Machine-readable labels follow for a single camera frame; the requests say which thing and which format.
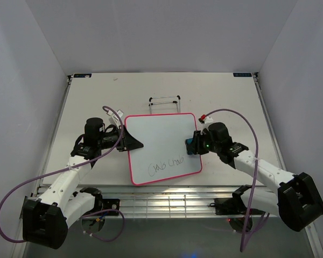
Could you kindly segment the blue bone-shaped eraser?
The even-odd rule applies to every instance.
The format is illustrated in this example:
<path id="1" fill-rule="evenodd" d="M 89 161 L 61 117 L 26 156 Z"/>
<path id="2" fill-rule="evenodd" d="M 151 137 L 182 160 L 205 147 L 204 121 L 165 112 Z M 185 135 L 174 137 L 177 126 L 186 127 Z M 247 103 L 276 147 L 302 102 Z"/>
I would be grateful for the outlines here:
<path id="1" fill-rule="evenodd" d="M 186 139 L 185 145 L 186 145 L 187 155 L 196 155 L 196 149 L 195 149 L 195 144 L 194 144 L 193 138 Z"/>

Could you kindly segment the pink framed whiteboard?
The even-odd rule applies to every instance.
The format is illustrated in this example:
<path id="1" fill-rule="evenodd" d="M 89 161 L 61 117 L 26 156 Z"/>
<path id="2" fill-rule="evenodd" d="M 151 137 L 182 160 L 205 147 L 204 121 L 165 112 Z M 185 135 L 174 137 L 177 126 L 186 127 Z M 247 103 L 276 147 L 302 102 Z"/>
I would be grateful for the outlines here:
<path id="1" fill-rule="evenodd" d="M 125 118 L 128 132 L 143 144 L 128 151 L 133 185 L 171 180 L 202 171 L 200 155 L 188 155 L 185 140 L 197 130 L 192 113 L 140 114 Z"/>

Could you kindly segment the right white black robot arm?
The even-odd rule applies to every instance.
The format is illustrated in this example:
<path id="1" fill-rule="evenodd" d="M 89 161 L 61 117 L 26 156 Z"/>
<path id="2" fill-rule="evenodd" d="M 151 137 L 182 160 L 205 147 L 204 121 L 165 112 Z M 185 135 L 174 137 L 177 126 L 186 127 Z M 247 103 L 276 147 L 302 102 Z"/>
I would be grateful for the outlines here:
<path id="1" fill-rule="evenodd" d="M 260 210 L 278 216 L 284 224 L 299 232 L 323 215 L 323 200 L 313 178 L 307 173 L 293 174 L 262 159 L 249 148 L 234 142 L 224 123 L 210 123 L 185 141 L 189 155 L 215 153 L 219 159 L 243 173 L 256 177 L 265 190 L 244 185 L 227 201 L 229 209 L 246 213 Z"/>

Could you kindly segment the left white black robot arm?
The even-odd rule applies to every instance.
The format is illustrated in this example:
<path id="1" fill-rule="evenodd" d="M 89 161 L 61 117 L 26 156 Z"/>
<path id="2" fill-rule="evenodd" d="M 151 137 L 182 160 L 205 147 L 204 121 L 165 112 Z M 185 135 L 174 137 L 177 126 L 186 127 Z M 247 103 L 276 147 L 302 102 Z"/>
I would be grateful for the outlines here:
<path id="1" fill-rule="evenodd" d="M 23 239 L 58 249 L 74 222 L 85 214 L 96 215 L 103 210 L 100 190 L 86 187 L 76 191 L 102 151 L 116 147 L 124 152 L 143 146 L 125 126 L 106 127 L 101 118 L 87 119 L 85 132 L 75 142 L 67 170 L 36 200 L 29 199 L 24 204 Z"/>

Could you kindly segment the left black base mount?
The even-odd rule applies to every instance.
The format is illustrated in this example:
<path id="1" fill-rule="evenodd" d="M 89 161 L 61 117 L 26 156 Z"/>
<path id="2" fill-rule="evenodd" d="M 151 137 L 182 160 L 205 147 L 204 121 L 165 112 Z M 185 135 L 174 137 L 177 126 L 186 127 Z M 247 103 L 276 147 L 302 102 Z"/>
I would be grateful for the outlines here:
<path id="1" fill-rule="evenodd" d="M 118 216 L 119 213 L 117 210 L 120 209 L 120 199 L 102 199 L 100 201 L 101 210 L 105 210 L 105 212 L 101 213 L 100 216 Z"/>

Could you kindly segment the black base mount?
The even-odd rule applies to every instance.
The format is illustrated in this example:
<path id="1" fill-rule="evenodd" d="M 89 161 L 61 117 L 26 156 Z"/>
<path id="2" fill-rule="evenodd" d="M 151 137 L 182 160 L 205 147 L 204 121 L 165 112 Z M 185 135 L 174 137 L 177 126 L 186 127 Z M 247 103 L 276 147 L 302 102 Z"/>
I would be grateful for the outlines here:
<path id="1" fill-rule="evenodd" d="M 118 216 L 119 213 L 117 210 L 120 209 L 120 199 L 102 199 L 100 201 L 101 210 L 105 210 L 105 212 L 101 213 L 100 216 Z"/>
<path id="2" fill-rule="evenodd" d="M 215 198 L 209 207 L 215 209 L 216 215 L 245 215 L 247 207 L 241 200 L 231 198 Z"/>

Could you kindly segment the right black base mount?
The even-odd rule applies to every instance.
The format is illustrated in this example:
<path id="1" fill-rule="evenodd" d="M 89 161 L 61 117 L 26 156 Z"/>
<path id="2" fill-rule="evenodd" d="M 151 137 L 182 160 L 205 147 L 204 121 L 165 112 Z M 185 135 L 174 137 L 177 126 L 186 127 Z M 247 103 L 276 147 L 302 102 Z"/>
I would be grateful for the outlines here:
<path id="1" fill-rule="evenodd" d="M 209 207 L 215 209 L 216 215 L 245 215 L 247 207 L 241 200 L 231 198 L 215 198 Z"/>

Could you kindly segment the aluminium rail frame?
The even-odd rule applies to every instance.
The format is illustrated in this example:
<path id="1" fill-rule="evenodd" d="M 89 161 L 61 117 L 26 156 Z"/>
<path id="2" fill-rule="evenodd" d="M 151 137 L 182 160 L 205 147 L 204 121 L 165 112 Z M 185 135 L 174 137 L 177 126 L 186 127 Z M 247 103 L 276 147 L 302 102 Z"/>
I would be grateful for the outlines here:
<path id="1" fill-rule="evenodd" d="M 126 218 L 214 218 L 210 203 L 229 198 L 233 187 L 101 186 L 104 198 L 120 200 Z"/>

